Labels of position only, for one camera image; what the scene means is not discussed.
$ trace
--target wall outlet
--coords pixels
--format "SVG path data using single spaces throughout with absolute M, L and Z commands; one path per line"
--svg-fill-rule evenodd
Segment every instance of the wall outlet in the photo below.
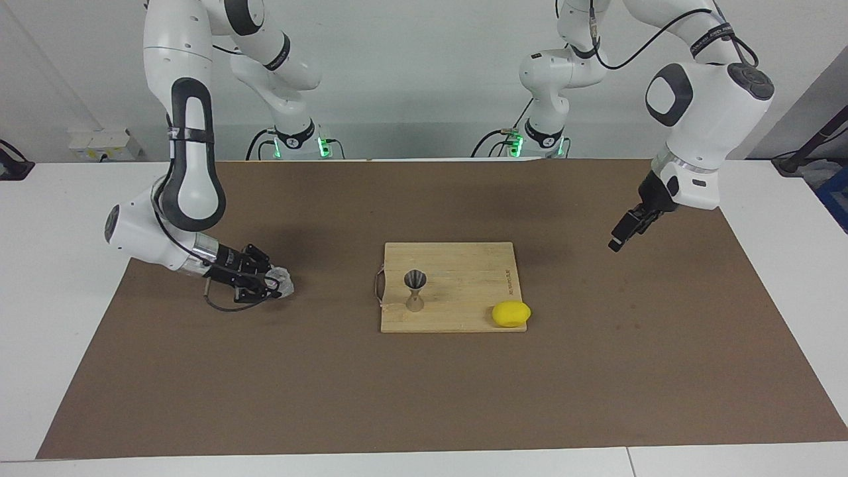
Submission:
M 129 131 L 72 132 L 70 150 L 84 161 L 135 161 L 143 151 Z

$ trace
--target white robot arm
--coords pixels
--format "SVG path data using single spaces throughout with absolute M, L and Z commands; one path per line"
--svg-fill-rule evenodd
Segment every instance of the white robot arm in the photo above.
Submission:
M 205 277 L 207 284 L 214 280 L 232 286 L 235 301 L 248 304 L 235 310 L 215 306 L 222 311 L 241 311 L 290 295 L 288 272 L 274 267 L 261 250 L 250 244 L 239 252 L 200 233 L 213 227 L 226 208 L 215 173 L 212 36 L 233 38 L 244 55 L 238 68 L 250 71 L 258 65 L 267 71 L 264 76 L 240 76 L 248 84 L 259 78 L 258 93 L 271 76 L 288 85 L 287 92 L 297 92 L 317 87 L 321 74 L 273 27 L 262 0 L 152 0 L 146 6 L 144 68 L 150 90 L 168 114 L 170 169 L 134 200 L 115 206 L 106 223 L 106 241 L 139 260 Z M 272 110 L 285 109 L 284 102 L 271 104 L 273 94 L 260 96 Z M 301 132 L 303 127 L 290 118 L 299 118 L 304 110 L 295 109 L 296 115 L 283 110 L 279 118 L 286 119 L 284 127 Z
M 301 91 L 318 87 L 314 64 L 299 64 L 298 76 L 267 70 L 245 55 L 232 55 L 230 66 L 239 81 L 262 98 L 274 118 L 274 141 L 284 160 L 326 159 L 332 148 L 320 124 L 310 116 Z
M 648 88 L 648 111 L 671 128 L 671 135 L 639 188 L 642 204 L 629 211 L 613 232 L 610 247 L 616 252 L 679 205 L 718 207 L 718 169 L 766 114 L 774 95 L 771 80 L 745 59 L 739 48 L 744 44 L 715 2 L 623 2 L 637 20 L 682 39 L 695 62 L 667 65 Z M 533 94 L 523 131 L 525 154 L 555 155 L 568 114 L 568 100 L 561 96 L 564 89 L 596 84 L 606 70 L 620 69 L 630 61 L 606 63 L 598 26 L 609 5 L 610 0 L 566 0 L 559 21 L 566 48 L 524 59 L 522 84 Z
M 638 20 L 656 26 L 695 10 L 711 12 L 691 14 L 668 29 L 689 46 L 696 63 L 667 65 L 648 87 L 648 111 L 671 128 L 671 134 L 639 187 L 642 203 L 612 232 L 609 246 L 615 252 L 680 205 L 718 207 L 719 168 L 754 130 L 774 97 L 774 84 L 757 69 L 757 60 L 751 64 L 742 54 L 739 45 L 745 45 L 715 2 L 624 0 L 624 4 Z

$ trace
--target yellow lemon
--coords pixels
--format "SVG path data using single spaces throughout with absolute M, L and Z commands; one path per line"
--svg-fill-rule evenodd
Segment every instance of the yellow lemon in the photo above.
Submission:
M 504 301 L 492 310 L 492 319 L 503 328 L 518 328 L 531 314 L 530 307 L 520 301 Z

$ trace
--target white table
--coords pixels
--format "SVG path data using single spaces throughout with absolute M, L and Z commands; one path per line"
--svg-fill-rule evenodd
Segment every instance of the white table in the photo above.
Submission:
M 157 163 L 39 165 L 23 182 L 0 182 L 0 477 L 848 475 L 848 443 L 26 462 L 35 457 L 128 263 L 103 241 L 106 215 L 166 169 Z M 845 420 L 848 236 L 801 180 L 780 177 L 768 163 L 728 162 L 722 208 Z

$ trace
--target cable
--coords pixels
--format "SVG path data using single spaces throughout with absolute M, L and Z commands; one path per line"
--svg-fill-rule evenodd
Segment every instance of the cable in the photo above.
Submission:
M 338 139 L 327 139 L 327 143 L 328 143 L 328 144 L 329 144 L 329 143 L 336 143 L 336 144 L 338 144 L 338 147 L 342 150 L 342 159 L 343 159 L 343 160 L 346 160 L 346 159 L 348 158 L 348 156 L 344 154 L 344 144 L 342 144 L 342 142 L 341 142 L 341 141 L 339 141 Z
M 672 20 L 671 22 L 669 22 L 669 23 L 668 23 L 668 25 L 663 26 L 663 27 L 662 27 L 662 28 L 661 28 L 661 29 L 660 29 L 660 30 L 659 30 L 659 31 L 658 31 L 658 32 L 657 32 L 657 33 L 656 33 L 656 34 L 655 34 L 655 35 L 654 35 L 654 36 L 653 36 L 650 40 L 648 40 L 648 42 L 647 42 L 645 45 L 643 45 L 643 46 L 642 46 L 639 50 L 637 50 L 637 51 L 636 51 L 636 53 L 634 53 L 634 54 L 633 54 L 633 56 L 631 56 L 631 57 L 630 57 L 627 61 L 625 61 L 624 63 L 621 63 L 620 65 L 616 65 L 616 66 L 610 66 L 610 65 L 608 65 L 608 64 L 607 64 L 607 63 L 606 63 L 606 62 L 605 62 L 605 61 L 604 61 L 604 60 L 600 57 L 600 51 L 599 51 L 599 50 L 600 50 L 600 38 L 596 37 L 595 35 L 592 35 L 592 47 L 593 47 L 593 50 L 594 50 L 594 51 L 593 51 L 594 56 L 595 56 L 595 58 L 597 58 L 597 59 L 598 59 L 598 61 L 600 62 L 600 64 L 601 64 L 604 68 L 606 68 L 606 69 L 608 69 L 608 70 L 620 70 L 621 68 L 624 68 L 625 66 L 629 65 L 629 64 L 630 64 L 633 60 L 635 60 L 635 59 L 636 59 L 636 58 L 637 58 L 640 54 L 642 54 L 642 52 L 644 52 L 646 49 L 648 49 L 648 47 L 649 47 L 649 46 L 650 46 L 653 42 L 655 42 L 655 41 L 656 41 L 656 39 L 660 37 L 660 35 L 662 35 L 663 33 L 665 33 L 665 32 L 666 32 L 669 28 L 673 27 L 673 26 L 674 26 L 675 24 L 677 24 L 680 20 L 683 20 L 683 19 L 685 19 L 685 18 L 688 18 L 689 16 L 694 15 L 694 14 L 712 14 L 712 10 L 710 10 L 710 9 L 708 9 L 708 8 L 698 8 L 698 9 L 691 10 L 691 11 L 689 11 L 689 12 L 686 12 L 685 14 L 682 14 L 682 15 L 678 16 L 676 19 L 674 19 L 674 20 Z M 596 22 L 597 22 L 597 17 L 595 17 L 595 14 L 594 14 L 594 0 L 589 0 L 589 17 L 591 17 L 591 19 L 592 19 L 592 23 L 595 23 L 595 24 L 596 24 Z
M 224 308 L 223 306 L 216 305 L 210 299 L 210 297 L 209 297 L 209 286 L 211 285 L 211 283 L 212 283 L 212 278 L 206 278 L 206 288 L 204 289 L 204 300 L 206 300 L 207 305 L 215 308 L 217 311 L 222 311 L 224 313 L 238 313 L 240 311 L 245 311 L 245 310 L 249 310 L 251 308 L 255 308 L 256 306 L 262 305 L 263 303 L 268 301 L 268 299 L 270 299 L 270 297 L 271 297 L 270 295 L 267 295 L 265 298 L 257 301 L 256 303 L 251 303 L 250 305 L 242 306 L 240 308 Z
M 519 124 L 520 122 L 522 122 L 522 119 L 524 119 L 524 115 L 527 113 L 527 110 L 528 110 L 528 109 L 530 109 L 530 105 L 531 105 L 531 104 L 533 104 L 533 98 L 530 98 L 530 101 L 528 101 L 528 102 L 527 102 L 527 106 L 525 106 L 525 107 L 524 107 L 524 110 L 522 111 L 522 114 L 521 114 L 520 116 L 518 116 L 518 119 L 516 120 L 516 124 L 513 124 L 513 125 L 512 125 L 512 129 L 517 129 L 517 128 L 518 128 L 518 124 Z M 502 147 L 500 148 L 500 151 L 498 151 L 498 157 L 500 157 L 503 153 L 504 153 L 504 147 L 502 146 Z
M 568 149 L 566 149 L 566 157 L 564 159 L 568 159 L 568 155 L 572 153 L 572 139 L 570 137 L 562 138 L 562 141 L 568 141 Z
M 843 134 L 845 134 L 846 132 L 848 132 L 848 127 L 846 127 L 845 129 L 843 129 L 842 131 L 840 131 L 840 132 L 838 132 L 838 133 L 834 134 L 833 136 L 828 137 L 828 139 L 827 139 L 826 141 L 822 141 L 822 143 L 821 143 L 821 144 L 819 144 L 819 145 L 818 145 L 818 147 L 820 148 L 820 147 L 822 147 L 824 144 L 832 143 L 832 142 L 833 142 L 833 141 L 835 141 L 836 139 L 839 139 L 839 138 L 840 138 L 840 136 L 842 136 L 842 135 L 843 135 Z M 794 150 L 794 151 L 789 151 L 788 153 L 778 154 L 778 155 L 776 155 L 776 156 L 772 157 L 772 160 L 780 159 L 780 158 L 784 157 L 785 155 L 795 154 L 795 153 L 797 153 L 797 152 L 799 152 L 799 151 L 800 151 L 800 149 L 796 149 L 796 150 Z
M 734 48 L 736 48 L 736 53 L 739 54 L 739 59 L 742 60 L 742 63 L 745 63 L 748 66 L 753 66 L 754 68 L 760 65 L 760 57 L 756 55 L 756 52 L 751 47 L 749 47 L 747 43 L 743 42 L 736 35 L 731 35 L 730 41 L 734 43 Z M 754 60 L 753 65 L 751 63 L 748 63 L 748 59 L 739 50 L 739 46 L 741 46 L 746 52 L 750 54 L 751 59 Z
M 497 148 L 498 146 L 500 146 L 500 152 L 498 153 L 498 157 L 500 157 L 500 155 L 503 154 L 504 146 L 509 146 L 510 144 L 511 143 L 509 141 L 504 141 L 502 143 L 496 143 L 494 146 L 492 146 L 492 150 L 488 151 L 488 157 L 492 157 L 492 154 L 494 153 L 494 149 Z
M 256 146 L 256 143 L 259 141 L 259 138 L 264 136 L 265 134 L 271 134 L 271 130 L 263 129 L 262 131 L 256 133 L 256 136 L 254 136 L 254 140 L 250 142 L 248 153 L 244 156 L 245 161 L 250 160 L 250 155 L 254 153 L 254 147 Z
M 502 129 L 496 129 L 496 130 L 490 132 L 489 134 L 483 136 L 483 139 L 480 139 L 480 142 L 477 143 L 477 146 L 474 148 L 474 152 L 471 153 L 471 157 L 476 157 L 477 151 L 480 150 L 480 148 L 483 146 L 483 143 L 485 143 L 490 137 L 497 136 L 498 134 L 504 134 L 503 130 Z
M 18 157 L 20 157 L 21 159 L 23 159 L 23 160 L 24 160 L 24 162 L 29 162 L 29 161 L 26 159 L 26 156 L 24 156 L 24 155 L 23 155 L 23 153 L 21 153 L 21 152 L 18 150 L 18 148 L 15 148 L 15 146 L 13 146 L 12 144 L 9 144 L 9 143 L 7 143 L 6 141 L 3 141 L 2 139 L 0 139 L 0 144 L 2 144 L 2 145 L 4 145 L 4 146 L 6 146 L 6 148 L 7 148 L 8 150 L 10 150 L 10 151 L 14 152 L 15 154 L 17 154 L 17 155 L 18 155 Z
M 270 140 L 265 141 L 262 144 L 260 144 L 259 145 L 259 160 L 262 160 L 262 146 L 268 146 L 268 145 L 275 146 L 276 144 L 274 143 L 274 141 L 270 141 Z
M 219 47 L 218 45 L 212 45 L 212 48 L 214 48 L 218 51 L 222 51 L 224 53 L 234 54 L 236 56 L 244 56 L 244 53 L 241 53 L 241 52 L 238 52 L 238 51 L 228 50 L 226 48 Z

